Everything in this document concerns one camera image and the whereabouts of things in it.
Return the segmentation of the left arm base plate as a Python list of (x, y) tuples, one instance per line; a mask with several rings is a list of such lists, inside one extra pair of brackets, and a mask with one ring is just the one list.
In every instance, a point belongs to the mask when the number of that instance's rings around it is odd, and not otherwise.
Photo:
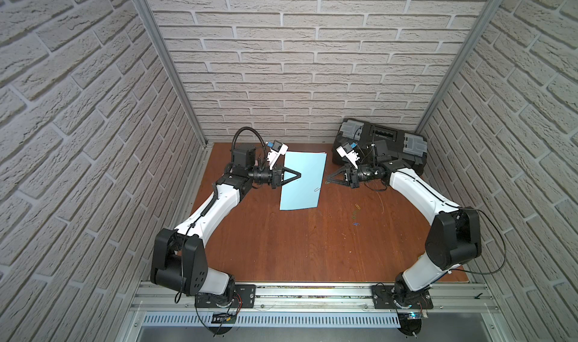
[(254, 307), (257, 286), (255, 284), (236, 284), (227, 287), (222, 295), (200, 293), (196, 296), (195, 307), (202, 308), (231, 308), (251, 309)]

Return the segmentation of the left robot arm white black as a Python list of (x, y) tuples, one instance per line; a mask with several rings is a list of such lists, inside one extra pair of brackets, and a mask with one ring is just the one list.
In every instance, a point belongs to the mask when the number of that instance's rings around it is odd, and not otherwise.
[(212, 194), (192, 215), (174, 229), (155, 237), (150, 281), (182, 295), (210, 295), (219, 306), (241, 301), (234, 277), (209, 268), (205, 246), (213, 232), (247, 194), (260, 185), (275, 189), (300, 179), (301, 173), (275, 163), (288, 151), (278, 140), (266, 142), (251, 127), (233, 136), (231, 158), (223, 175), (212, 184)]

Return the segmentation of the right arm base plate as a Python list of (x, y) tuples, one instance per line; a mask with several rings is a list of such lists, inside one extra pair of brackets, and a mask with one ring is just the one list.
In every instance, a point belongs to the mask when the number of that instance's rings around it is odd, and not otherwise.
[(431, 310), (434, 308), (428, 287), (419, 291), (412, 291), (397, 284), (377, 283), (370, 289), (376, 309)]

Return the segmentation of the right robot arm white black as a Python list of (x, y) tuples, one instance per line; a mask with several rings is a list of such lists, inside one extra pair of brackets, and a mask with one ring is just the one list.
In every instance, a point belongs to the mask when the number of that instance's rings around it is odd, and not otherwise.
[(357, 146), (347, 138), (337, 138), (335, 151), (344, 166), (328, 177), (328, 183), (355, 189), (380, 180), (402, 194), (430, 225), (424, 253), (396, 277), (389, 292), (397, 307), (409, 309), (427, 299), (432, 283), (482, 254), (480, 214), (444, 197), (403, 159), (393, 159), (386, 143), (377, 142), (368, 160), (361, 158)]

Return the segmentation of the light blue paper sheet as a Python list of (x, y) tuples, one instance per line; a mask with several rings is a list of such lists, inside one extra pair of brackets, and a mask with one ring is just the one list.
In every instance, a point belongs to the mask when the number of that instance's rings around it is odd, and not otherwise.
[(317, 208), (327, 160), (326, 153), (287, 152), (284, 167), (299, 171), (301, 178), (281, 188), (281, 211)]

